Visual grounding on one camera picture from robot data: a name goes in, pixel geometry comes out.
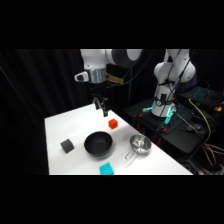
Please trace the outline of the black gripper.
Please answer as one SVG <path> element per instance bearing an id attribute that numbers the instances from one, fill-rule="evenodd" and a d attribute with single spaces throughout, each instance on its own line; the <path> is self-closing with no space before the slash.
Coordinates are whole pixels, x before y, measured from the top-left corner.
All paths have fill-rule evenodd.
<path id="1" fill-rule="evenodd" d="M 96 110 L 102 107 L 104 117 L 108 116 L 108 99 L 106 97 L 107 85 L 105 82 L 102 83 L 90 83 L 90 92 L 92 96 L 96 96 L 93 99 L 93 103 L 95 104 Z M 97 97 L 103 97 L 101 99 L 101 107 L 100 102 Z"/>

